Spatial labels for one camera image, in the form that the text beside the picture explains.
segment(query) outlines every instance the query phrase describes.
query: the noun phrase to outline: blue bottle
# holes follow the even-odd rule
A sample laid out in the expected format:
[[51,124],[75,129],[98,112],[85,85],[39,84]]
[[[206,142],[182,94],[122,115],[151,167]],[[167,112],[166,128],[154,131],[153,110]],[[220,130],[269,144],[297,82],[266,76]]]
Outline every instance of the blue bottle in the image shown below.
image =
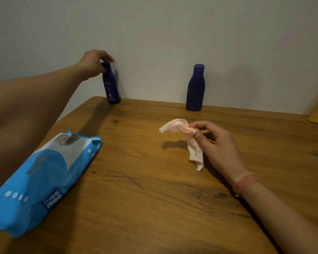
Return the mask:
[[102,62],[101,65],[106,69],[106,72],[102,73],[102,81],[104,82],[107,100],[109,103],[117,104],[120,102],[120,97],[111,64],[109,62]]
[[200,111],[205,92],[203,64],[195,64],[193,75],[187,88],[186,109],[190,111]]

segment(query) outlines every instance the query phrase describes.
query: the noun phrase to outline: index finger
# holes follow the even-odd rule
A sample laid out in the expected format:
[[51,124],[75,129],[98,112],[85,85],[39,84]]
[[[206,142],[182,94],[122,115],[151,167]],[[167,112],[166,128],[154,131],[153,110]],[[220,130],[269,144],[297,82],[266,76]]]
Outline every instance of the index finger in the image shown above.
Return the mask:
[[102,60],[107,59],[109,62],[114,62],[114,59],[106,51],[102,51],[102,50],[96,50],[96,51],[99,54],[100,59]]
[[189,127],[198,128],[201,130],[207,129],[209,132],[212,132],[216,137],[220,136],[221,132],[224,131],[224,129],[212,123],[211,121],[196,121],[189,124]]

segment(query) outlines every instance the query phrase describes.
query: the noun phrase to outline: wet wipes package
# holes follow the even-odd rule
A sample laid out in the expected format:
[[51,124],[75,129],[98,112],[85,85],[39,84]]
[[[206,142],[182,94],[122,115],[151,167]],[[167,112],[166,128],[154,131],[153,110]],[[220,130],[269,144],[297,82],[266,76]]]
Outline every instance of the wet wipes package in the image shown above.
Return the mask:
[[100,137],[61,133],[34,152],[0,188],[0,229],[15,237],[37,226],[97,153]]

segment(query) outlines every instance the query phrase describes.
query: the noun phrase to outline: person's left hand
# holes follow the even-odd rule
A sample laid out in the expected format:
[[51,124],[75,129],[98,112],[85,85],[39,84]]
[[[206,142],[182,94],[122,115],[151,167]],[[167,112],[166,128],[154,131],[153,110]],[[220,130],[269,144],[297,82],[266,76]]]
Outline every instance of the person's left hand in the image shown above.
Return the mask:
[[85,80],[98,76],[100,73],[106,72],[106,69],[102,67],[101,61],[114,62],[114,59],[106,52],[102,50],[86,51],[84,56],[77,63],[85,68],[87,74]]

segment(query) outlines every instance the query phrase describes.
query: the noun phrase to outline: wood grain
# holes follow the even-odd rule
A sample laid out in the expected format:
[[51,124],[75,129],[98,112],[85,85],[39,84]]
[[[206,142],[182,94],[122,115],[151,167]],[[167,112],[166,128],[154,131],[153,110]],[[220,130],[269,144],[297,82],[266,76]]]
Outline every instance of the wood grain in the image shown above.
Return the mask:
[[318,124],[307,116],[94,97],[42,145],[70,130],[100,136],[100,152],[39,226],[18,239],[0,231],[0,253],[276,253],[209,162],[197,172],[183,136],[159,132],[176,118],[231,132],[261,182],[318,225]]

